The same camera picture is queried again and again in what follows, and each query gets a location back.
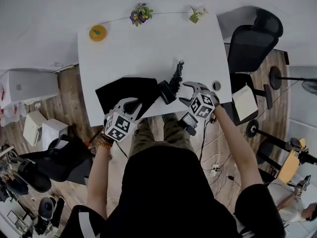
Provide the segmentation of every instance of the wooden floor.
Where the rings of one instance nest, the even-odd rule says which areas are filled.
[[[268,82],[268,72],[271,66],[278,66],[281,70],[283,76],[286,76],[286,65],[284,60],[283,52],[272,51],[262,63],[260,69],[256,72],[251,73],[251,77],[255,88],[263,89],[263,84],[269,84]],[[90,127],[89,121],[86,113],[86,108],[83,100],[82,88],[80,84],[80,74],[79,68],[68,69],[61,72],[58,75],[58,84],[60,88],[60,95],[46,101],[42,101],[42,105],[39,111],[47,118],[55,118],[68,125],[76,124],[77,133],[83,140],[89,140],[99,127]],[[278,91],[271,89],[272,98],[274,104],[271,110],[266,110],[266,101],[263,97],[258,97],[259,106],[259,117],[258,121],[260,123],[260,129],[270,133],[273,136],[284,139],[286,121],[287,121],[287,106],[288,106],[288,92],[284,90],[287,89],[287,81],[284,80],[282,87]],[[28,110],[33,111],[34,105],[28,106]],[[10,145],[14,145],[18,154],[24,154],[33,151],[39,151],[40,147],[31,147],[23,138],[23,127],[25,119],[20,122],[12,123],[4,128],[1,128],[1,138],[6,139]],[[155,126],[153,128],[156,140],[162,140],[162,126],[163,122],[160,117],[156,118]],[[245,134],[246,124],[239,126],[241,133]],[[202,144],[202,134],[203,134],[203,122],[199,124],[197,129],[197,134],[195,137],[191,138],[194,150],[197,151],[197,155],[200,154],[200,148]],[[247,139],[253,148],[254,152],[257,151],[259,144],[263,141],[260,135],[255,136],[252,139]],[[131,136],[125,139],[121,143],[122,149],[128,153],[131,144]],[[231,212],[234,212],[235,201],[238,197],[240,187],[233,181],[227,179],[227,176],[234,176],[235,181],[240,183],[240,176],[237,168],[234,166],[234,161],[230,155],[228,145],[224,136],[222,135],[222,130],[219,124],[209,124],[207,127],[207,135],[205,139],[205,147],[203,150],[203,159],[205,161],[202,166],[208,169],[213,163],[217,161],[217,155],[209,159],[215,153],[219,154],[218,163],[223,165],[221,168],[222,173],[219,178],[209,177],[206,174],[210,183],[213,183],[216,179],[217,181],[211,185],[216,199],[224,204]],[[123,177],[124,168],[127,162],[126,157],[118,149],[116,145],[111,150],[113,156],[109,164],[109,183],[108,183],[108,213],[116,207],[119,196],[121,193],[121,181]],[[272,157],[277,159],[280,154],[280,150],[276,147]],[[267,169],[268,165],[262,166],[262,169]],[[41,198],[48,196],[50,194],[62,195],[67,202],[64,208],[60,230],[63,229],[72,207],[76,204],[85,204],[87,200],[86,187],[80,184],[75,184],[72,182],[54,182],[52,181],[52,188],[50,191],[44,194],[35,192],[34,190],[29,190],[29,195],[19,197],[20,202],[32,211],[38,209],[39,202]]]

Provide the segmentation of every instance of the power strip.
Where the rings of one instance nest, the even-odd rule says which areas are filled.
[[[219,168],[219,164],[213,164],[213,166],[211,167],[211,172],[210,172],[211,177],[216,176],[216,174],[218,172],[218,168]]]

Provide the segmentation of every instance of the olive green pants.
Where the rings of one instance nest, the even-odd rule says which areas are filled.
[[[189,140],[190,135],[178,125],[175,114],[162,115],[164,121],[164,141],[155,141],[151,131],[152,118],[145,118],[138,124],[132,136],[129,157],[152,146],[173,146],[194,151]]]

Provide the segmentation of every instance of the small black object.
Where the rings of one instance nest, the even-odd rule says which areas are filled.
[[[166,80],[162,81],[158,84],[160,89],[160,96],[163,98],[164,102],[168,105],[175,101],[176,95],[173,93],[172,89],[170,88],[168,82]]]
[[[304,150],[298,155],[299,162],[301,164],[310,163],[312,165],[317,165],[317,158],[310,155],[308,149]]]
[[[197,127],[197,123],[197,119],[189,112],[186,115],[184,115],[181,120],[178,121],[178,125],[181,126],[192,136],[196,135],[195,128]]]
[[[184,61],[179,61],[178,65],[177,65],[177,69],[176,69],[172,79],[169,82],[169,86],[175,95],[180,88],[180,83],[183,81],[183,78],[181,77],[183,65],[184,65]]]

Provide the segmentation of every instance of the white table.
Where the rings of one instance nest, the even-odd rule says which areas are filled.
[[[107,36],[101,42],[90,40],[89,29],[78,33],[80,76],[91,126],[104,120],[96,89],[122,77],[169,82],[179,60],[185,62],[183,82],[200,82],[211,90],[217,80],[221,83],[217,92],[220,102],[231,102],[229,69],[217,17],[206,14],[194,24],[189,16],[155,14],[139,27],[129,18],[112,21],[103,25]],[[190,99],[192,94],[191,88],[181,86],[177,96]],[[178,99],[166,105],[159,97],[142,117],[187,109]]]

